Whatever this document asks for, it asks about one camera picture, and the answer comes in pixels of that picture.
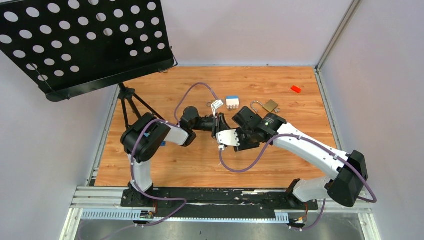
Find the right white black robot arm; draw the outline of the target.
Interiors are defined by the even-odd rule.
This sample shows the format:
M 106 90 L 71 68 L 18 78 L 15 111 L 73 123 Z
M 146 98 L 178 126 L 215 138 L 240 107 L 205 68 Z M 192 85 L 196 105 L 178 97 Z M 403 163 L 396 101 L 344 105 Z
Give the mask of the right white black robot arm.
M 368 186 L 365 156 L 357 150 L 347 153 L 330 147 L 274 113 L 261 117 L 245 106 L 232 120 L 238 125 L 239 151 L 244 150 L 245 145 L 272 145 L 297 155 L 325 173 L 324 177 L 292 182 L 285 195 L 286 204 L 292 209 L 310 200 L 326 198 L 351 208 L 360 198 L 362 189 Z

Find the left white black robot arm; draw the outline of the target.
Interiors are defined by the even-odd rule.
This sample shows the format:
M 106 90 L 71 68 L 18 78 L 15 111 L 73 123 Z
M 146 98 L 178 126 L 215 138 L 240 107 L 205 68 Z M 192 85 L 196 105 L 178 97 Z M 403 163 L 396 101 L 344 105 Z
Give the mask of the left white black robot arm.
M 120 139 L 130 161 L 132 180 L 128 187 L 135 202 L 142 207 L 153 201 L 151 158 L 163 142 L 188 147 L 197 137 L 195 131 L 210 132 L 215 139 L 218 132 L 231 129 L 223 113 L 201 117 L 194 106 L 184 109 L 179 123 L 179 126 L 166 123 L 146 113 L 127 128 Z

